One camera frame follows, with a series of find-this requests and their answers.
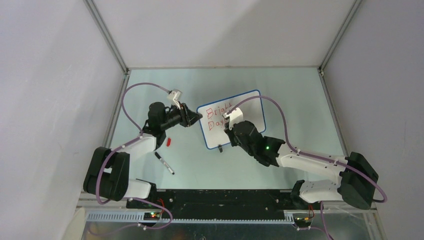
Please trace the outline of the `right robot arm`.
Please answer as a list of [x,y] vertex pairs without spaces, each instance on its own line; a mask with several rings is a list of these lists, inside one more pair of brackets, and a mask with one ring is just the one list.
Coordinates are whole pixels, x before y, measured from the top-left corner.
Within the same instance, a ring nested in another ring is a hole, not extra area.
[[297,209],[321,201],[344,201],[354,208],[369,210],[375,202],[374,185],[379,175],[360,153],[324,157],[291,149],[282,139],[263,136],[247,120],[234,125],[226,123],[224,132],[233,147],[241,147],[265,167],[292,168],[325,177],[295,183],[290,201]]

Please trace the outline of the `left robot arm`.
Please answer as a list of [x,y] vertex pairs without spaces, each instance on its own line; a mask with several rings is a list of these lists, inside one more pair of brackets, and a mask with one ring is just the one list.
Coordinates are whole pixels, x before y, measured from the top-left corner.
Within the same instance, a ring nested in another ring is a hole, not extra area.
[[158,202],[158,194],[151,190],[152,183],[130,178],[131,161],[156,151],[166,139],[166,130],[176,125],[190,127],[202,117],[185,103],[170,107],[162,102],[150,104],[139,136],[115,149],[100,146],[94,150],[83,190],[104,198],[101,204],[138,198],[145,208],[153,208]]

